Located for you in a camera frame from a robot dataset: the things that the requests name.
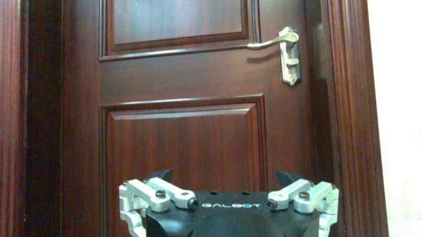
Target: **silver metal bracket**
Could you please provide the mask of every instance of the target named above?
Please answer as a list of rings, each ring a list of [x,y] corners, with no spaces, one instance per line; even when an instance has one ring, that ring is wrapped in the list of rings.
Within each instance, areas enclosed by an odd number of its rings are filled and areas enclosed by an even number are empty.
[[[177,207],[190,210],[198,206],[191,190],[181,189],[161,178],[151,178],[146,182],[134,179],[119,186],[121,219],[127,222],[133,237],[147,237],[142,220],[147,208],[157,213],[166,212],[170,209],[170,201],[174,201]]]
[[[282,36],[287,33],[297,33],[290,27],[286,27],[278,35]],[[281,52],[281,68],[282,68],[282,81],[290,86],[294,86],[302,79],[301,73],[301,57],[300,57],[300,38],[297,42],[279,43]]]
[[[300,179],[279,191],[269,193],[269,208],[271,211],[285,210],[294,201],[295,210],[309,214],[317,210],[320,215],[318,237],[329,237],[330,227],[338,218],[338,188],[328,182],[313,185]]]

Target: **screw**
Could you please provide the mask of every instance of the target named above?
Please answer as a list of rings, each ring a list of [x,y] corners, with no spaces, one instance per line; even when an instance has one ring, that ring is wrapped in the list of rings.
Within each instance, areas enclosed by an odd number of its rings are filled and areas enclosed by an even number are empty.
[[[165,190],[158,190],[157,191],[157,197],[158,198],[165,198],[166,197],[166,191]]]
[[[197,198],[191,198],[187,202],[187,207],[191,209],[191,210],[195,210],[197,207],[198,207],[198,200]]]
[[[271,211],[274,211],[277,209],[277,202],[274,200],[269,199],[267,207]]]
[[[310,200],[312,195],[309,192],[300,192],[300,198],[305,199],[306,201]]]

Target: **lever door handle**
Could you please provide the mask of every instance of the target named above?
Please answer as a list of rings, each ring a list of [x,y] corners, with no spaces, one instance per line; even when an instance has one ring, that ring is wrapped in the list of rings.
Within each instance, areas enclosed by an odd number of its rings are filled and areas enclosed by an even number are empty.
[[[279,45],[282,81],[294,86],[301,81],[301,57],[300,57],[300,34],[291,27],[286,27],[278,37],[263,43],[250,43],[246,48],[261,50],[273,45]]]
[[[269,48],[270,46],[278,43],[286,43],[289,47],[291,47],[298,41],[300,41],[300,35],[297,32],[285,32],[270,41],[263,42],[263,43],[249,43],[246,47],[250,50],[261,50],[261,49]]]

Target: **raised door panel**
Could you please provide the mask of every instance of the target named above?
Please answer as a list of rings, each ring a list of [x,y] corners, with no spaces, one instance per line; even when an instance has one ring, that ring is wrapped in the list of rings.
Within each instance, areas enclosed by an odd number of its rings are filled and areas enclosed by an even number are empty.
[[[103,0],[102,59],[242,47],[257,40],[255,0]]]
[[[266,184],[263,105],[214,98],[103,107],[103,204],[107,235],[127,232],[117,187],[174,169],[173,183],[191,190],[262,191]]]

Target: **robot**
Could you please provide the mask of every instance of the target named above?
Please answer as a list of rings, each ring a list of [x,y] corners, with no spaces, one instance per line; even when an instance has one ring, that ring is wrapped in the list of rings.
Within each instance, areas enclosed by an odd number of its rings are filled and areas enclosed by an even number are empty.
[[[274,192],[197,192],[171,184],[173,171],[119,186],[121,219],[133,237],[328,237],[340,190],[279,171]]]

